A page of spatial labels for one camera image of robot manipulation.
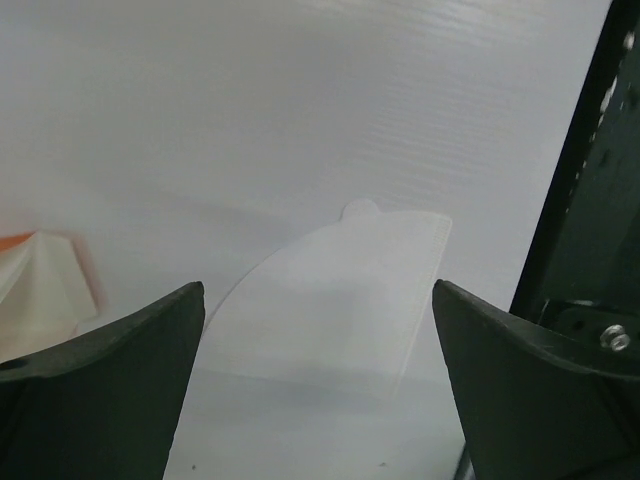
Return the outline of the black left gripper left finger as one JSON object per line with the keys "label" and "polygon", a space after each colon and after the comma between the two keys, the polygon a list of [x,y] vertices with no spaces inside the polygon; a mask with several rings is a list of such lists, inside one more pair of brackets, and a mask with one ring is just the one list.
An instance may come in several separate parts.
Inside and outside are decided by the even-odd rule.
{"label": "black left gripper left finger", "polygon": [[162,478],[204,320],[204,287],[192,282],[2,363],[2,478]]}

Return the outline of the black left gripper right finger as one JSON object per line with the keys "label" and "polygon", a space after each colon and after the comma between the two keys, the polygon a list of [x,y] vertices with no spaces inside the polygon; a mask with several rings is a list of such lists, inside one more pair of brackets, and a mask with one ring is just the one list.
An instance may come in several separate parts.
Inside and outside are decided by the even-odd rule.
{"label": "black left gripper right finger", "polygon": [[479,479],[636,479],[639,358],[567,337],[444,280],[436,329]]}

